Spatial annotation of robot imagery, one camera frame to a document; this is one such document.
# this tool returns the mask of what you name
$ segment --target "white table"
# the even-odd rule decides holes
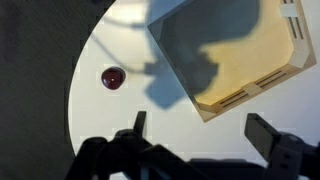
[[[146,26],[183,0],[118,0],[88,39],[72,80],[69,127],[74,151],[92,136],[108,140],[132,128],[139,110],[147,111],[146,139],[184,160],[241,158],[265,165],[244,136],[246,115],[258,113],[279,131],[315,145],[320,140],[320,65],[203,123]],[[320,5],[303,0],[305,16],[320,60]],[[151,73],[145,65],[156,63]],[[101,83],[101,73],[119,66],[127,79],[116,91]]]

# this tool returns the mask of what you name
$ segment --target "round table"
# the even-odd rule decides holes
[[[203,123],[149,33],[147,26],[183,0],[118,0],[95,27],[80,55],[69,98],[69,128],[75,153],[93,136],[112,140],[132,128],[138,111],[147,111],[146,139],[184,160],[240,158],[265,165],[244,136],[247,113],[258,113],[278,131],[320,140],[320,65]],[[320,13],[317,0],[302,1],[317,59]],[[101,82],[111,67],[126,72],[115,91]]]

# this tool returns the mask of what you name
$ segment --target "red object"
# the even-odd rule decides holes
[[[101,75],[103,85],[110,90],[118,89],[125,79],[126,73],[119,67],[110,67]]]

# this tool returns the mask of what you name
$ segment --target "dark background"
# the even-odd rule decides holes
[[[64,179],[74,67],[111,0],[0,1],[0,179]]]

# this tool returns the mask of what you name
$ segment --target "wooden tray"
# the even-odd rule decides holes
[[[148,28],[205,122],[316,64],[300,0],[192,0]]]

